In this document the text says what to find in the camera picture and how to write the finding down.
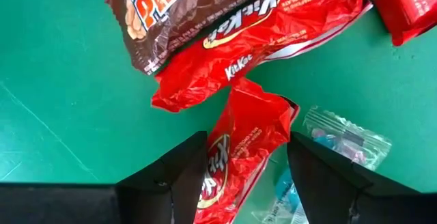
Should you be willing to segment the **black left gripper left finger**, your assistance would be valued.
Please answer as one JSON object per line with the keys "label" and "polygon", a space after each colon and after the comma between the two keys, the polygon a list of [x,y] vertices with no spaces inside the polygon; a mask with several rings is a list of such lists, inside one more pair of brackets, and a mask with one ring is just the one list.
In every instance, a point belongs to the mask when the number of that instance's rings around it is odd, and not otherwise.
{"label": "black left gripper left finger", "polygon": [[0,183],[0,224],[193,224],[206,140],[196,132],[115,184]]}

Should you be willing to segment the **red KitKat bar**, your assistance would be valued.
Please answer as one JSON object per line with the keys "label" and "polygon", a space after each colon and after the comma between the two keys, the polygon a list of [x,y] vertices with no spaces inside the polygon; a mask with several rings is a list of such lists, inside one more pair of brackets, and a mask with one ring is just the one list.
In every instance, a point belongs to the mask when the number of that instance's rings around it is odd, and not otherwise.
{"label": "red KitKat bar", "polygon": [[437,25],[437,0],[373,0],[394,46],[420,36]]}
{"label": "red KitKat bar", "polygon": [[193,224],[232,224],[268,163],[290,140],[300,107],[241,78],[208,136],[208,158]]}
{"label": "red KitKat bar", "polygon": [[195,40],[156,75],[152,105],[178,112],[202,103],[291,44],[346,24],[364,0],[255,0]]}

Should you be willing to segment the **brown PayDay candy bar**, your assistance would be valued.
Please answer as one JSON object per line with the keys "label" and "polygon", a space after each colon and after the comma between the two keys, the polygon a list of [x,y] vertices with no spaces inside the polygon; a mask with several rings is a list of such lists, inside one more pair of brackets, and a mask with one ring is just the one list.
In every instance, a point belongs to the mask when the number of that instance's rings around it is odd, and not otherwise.
{"label": "brown PayDay candy bar", "polygon": [[203,28],[248,0],[105,0],[122,30],[131,64],[154,74]]}

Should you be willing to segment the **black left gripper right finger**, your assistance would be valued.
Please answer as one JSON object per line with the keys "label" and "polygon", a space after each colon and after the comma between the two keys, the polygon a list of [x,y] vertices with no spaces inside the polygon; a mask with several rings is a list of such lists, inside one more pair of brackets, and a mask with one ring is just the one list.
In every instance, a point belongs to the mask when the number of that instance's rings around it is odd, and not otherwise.
{"label": "black left gripper right finger", "polygon": [[437,224],[437,193],[420,193],[299,132],[287,158],[309,224]]}

